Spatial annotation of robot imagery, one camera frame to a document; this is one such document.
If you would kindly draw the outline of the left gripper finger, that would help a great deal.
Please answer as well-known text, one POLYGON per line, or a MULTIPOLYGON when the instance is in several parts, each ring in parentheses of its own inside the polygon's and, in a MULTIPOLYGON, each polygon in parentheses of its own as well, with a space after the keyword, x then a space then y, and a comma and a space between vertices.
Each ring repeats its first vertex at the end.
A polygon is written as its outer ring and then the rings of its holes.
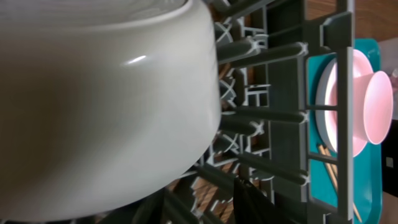
POLYGON ((233 207, 236 224, 277 224, 272 202, 250 181, 234 179, 233 207))

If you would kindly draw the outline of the grey shallow bowl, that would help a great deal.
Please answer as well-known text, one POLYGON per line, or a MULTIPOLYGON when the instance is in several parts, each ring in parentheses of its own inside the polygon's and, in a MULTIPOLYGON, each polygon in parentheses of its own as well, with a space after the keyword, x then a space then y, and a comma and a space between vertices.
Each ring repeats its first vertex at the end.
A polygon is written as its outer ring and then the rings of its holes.
POLYGON ((221 119, 203 1, 1 2, 1 218, 107 212, 165 187, 221 119))

